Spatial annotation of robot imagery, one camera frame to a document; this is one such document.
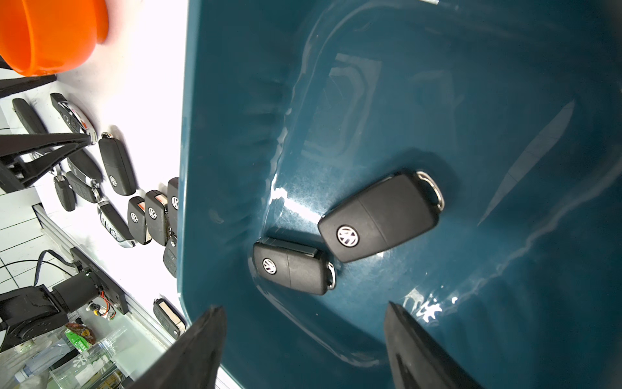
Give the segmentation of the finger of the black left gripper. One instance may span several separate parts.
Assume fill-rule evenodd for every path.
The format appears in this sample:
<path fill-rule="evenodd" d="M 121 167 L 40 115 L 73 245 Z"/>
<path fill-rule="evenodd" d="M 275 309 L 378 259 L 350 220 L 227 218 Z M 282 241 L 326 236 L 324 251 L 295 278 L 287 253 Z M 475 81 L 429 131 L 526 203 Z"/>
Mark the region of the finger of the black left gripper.
<path fill-rule="evenodd" d="M 68 157 L 91 145 L 91 140 L 89 135 L 74 133 L 2 135 L 1 157 L 16 157 L 52 147 L 56 154 Z"/>
<path fill-rule="evenodd" d="M 69 156 L 85 148 L 81 144 L 68 144 L 53 148 L 49 152 L 40 150 L 7 151 L 1 149 L 1 189 L 6 193 L 21 191 L 32 186 Z M 39 153 L 34 160 L 25 162 L 22 155 Z"/>

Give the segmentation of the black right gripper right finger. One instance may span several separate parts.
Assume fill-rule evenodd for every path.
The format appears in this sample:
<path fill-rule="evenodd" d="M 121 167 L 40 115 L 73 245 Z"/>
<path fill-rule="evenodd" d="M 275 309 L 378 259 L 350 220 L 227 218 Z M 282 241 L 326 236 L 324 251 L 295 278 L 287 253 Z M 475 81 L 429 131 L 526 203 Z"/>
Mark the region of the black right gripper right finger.
<path fill-rule="evenodd" d="M 386 309 L 384 334 L 395 387 L 481 387 L 402 306 L 393 302 Z"/>

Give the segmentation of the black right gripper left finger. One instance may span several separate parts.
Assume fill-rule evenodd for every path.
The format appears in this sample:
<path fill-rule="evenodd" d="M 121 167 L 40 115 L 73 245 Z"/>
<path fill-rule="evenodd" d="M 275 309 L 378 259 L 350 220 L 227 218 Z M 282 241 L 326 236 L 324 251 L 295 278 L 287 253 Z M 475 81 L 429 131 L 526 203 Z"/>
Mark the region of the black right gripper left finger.
<path fill-rule="evenodd" d="M 214 389 L 227 324 L 225 308 L 212 306 L 129 389 Z"/>

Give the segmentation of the black VW key fob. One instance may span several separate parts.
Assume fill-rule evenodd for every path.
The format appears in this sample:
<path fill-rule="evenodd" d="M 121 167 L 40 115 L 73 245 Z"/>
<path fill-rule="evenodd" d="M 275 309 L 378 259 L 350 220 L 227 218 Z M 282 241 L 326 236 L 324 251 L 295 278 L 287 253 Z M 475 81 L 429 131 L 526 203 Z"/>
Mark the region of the black VW key fob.
<path fill-rule="evenodd" d="M 298 292 L 322 296 L 337 284 L 335 266 L 312 246 L 263 238 L 254 243 L 253 261 L 261 277 Z"/>

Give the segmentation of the chrome Mercedes key fob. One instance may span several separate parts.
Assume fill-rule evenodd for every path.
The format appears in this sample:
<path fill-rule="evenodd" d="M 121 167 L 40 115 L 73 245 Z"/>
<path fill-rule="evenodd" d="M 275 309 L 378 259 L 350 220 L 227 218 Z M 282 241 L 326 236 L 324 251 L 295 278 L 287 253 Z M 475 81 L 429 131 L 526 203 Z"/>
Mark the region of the chrome Mercedes key fob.
<path fill-rule="evenodd" d="M 99 186 L 103 182 L 99 166 L 84 149 L 71 154 L 67 163 L 71 172 L 87 185 Z"/>

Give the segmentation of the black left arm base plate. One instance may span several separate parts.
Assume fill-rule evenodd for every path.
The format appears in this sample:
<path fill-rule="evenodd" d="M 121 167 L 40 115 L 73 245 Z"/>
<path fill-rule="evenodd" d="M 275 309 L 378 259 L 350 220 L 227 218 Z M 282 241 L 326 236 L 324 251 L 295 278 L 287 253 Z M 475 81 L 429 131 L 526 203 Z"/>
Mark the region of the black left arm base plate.
<path fill-rule="evenodd" d="M 77 246 L 72 247 L 70 253 L 74 263 L 80 264 L 81 269 L 90 274 L 98 290 L 105 294 L 115 310 L 120 314 L 127 314 L 129 306 L 123 288 Z"/>

